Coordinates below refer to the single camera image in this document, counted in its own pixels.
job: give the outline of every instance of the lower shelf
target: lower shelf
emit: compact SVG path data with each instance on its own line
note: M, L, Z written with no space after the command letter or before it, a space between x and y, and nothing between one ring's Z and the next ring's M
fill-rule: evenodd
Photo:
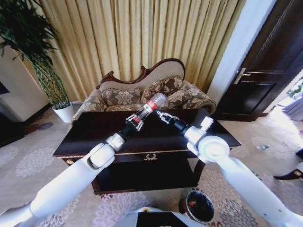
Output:
M113 163L93 181L95 194L196 187L186 158Z

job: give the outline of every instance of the baseboard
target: baseboard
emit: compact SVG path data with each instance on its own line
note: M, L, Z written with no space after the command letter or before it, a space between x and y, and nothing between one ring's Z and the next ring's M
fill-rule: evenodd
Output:
M266 117L268 113L261 113L259 117Z

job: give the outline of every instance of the door handle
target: door handle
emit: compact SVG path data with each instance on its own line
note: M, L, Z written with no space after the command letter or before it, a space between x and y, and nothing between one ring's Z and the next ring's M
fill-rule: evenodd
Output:
M238 74L237 78L235 79L235 82L233 84L238 84L238 82L240 81L241 77L243 76L250 76L250 73L244 73L246 70L246 68L242 68L240 73Z

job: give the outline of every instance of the white flower pot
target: white flower pot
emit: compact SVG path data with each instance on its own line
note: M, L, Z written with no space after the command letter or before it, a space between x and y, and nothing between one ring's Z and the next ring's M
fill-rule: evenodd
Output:
M53 110L65 123L71 122L72 117L75 115L75 111L74 108L72 107L72 104L70 104L68 107L64 109L55 110L53 108Z

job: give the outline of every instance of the dark wooden door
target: dark wooden door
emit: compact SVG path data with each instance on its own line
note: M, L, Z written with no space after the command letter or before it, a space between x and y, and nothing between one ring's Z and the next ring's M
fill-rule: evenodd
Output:
M278 0L219 102L217 119L258 118L303 68L302 50L303 0Z

